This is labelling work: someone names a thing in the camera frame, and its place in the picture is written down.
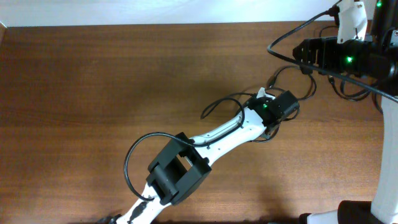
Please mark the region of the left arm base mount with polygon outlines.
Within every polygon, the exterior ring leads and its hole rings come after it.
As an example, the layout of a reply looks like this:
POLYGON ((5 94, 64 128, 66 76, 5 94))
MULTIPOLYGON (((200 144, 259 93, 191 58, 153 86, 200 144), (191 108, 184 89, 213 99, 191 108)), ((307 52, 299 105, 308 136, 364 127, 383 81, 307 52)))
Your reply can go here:
POLYGON ((117 224, 117 220, 122 217, 121 214, 117 214, 115 216, 107 216, 99 219, 95 224, 117 224))

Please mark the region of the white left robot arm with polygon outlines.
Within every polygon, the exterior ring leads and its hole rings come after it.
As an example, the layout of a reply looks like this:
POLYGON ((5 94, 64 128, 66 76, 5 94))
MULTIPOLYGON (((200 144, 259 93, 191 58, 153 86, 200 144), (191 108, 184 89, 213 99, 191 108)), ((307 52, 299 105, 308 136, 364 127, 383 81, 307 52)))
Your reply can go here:
POLYGON ((189 138, 184 133, 153 132, 137 139, 126 154, 123 172, 138 200, 126 214, 117 215, 110 222, 151 223, 163 209, 181 203, 196 191, 215 161, 229 151, 247 142, 270 141, 282 122, 298 114, 300 105, 290 91, 274 96, 261 88, 238 107, 234 118, 205 134, 189 138), (139 143, 155 136, 170 141, 149 164, 144 190, 139 193, 128 175, 129 159, 139 143))

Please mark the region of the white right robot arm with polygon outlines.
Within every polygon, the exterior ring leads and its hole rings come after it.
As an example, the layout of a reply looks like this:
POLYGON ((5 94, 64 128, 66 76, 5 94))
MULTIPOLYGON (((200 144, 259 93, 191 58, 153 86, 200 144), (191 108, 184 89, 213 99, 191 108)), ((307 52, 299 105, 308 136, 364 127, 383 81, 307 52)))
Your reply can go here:
POLYGON ((338 26, 331 38, 305 39, 294 48, 304 73, 367 76, 367 90, 381 97, 384 139, 379 183, 372 201, 342 201, 334 211, 303 214, 301 223, 397 223, 397 1, 377 1, 373 23, 362 1, 338 1, 329 11, 338 26), (366 29, 371 38, 366 40, 366 29))

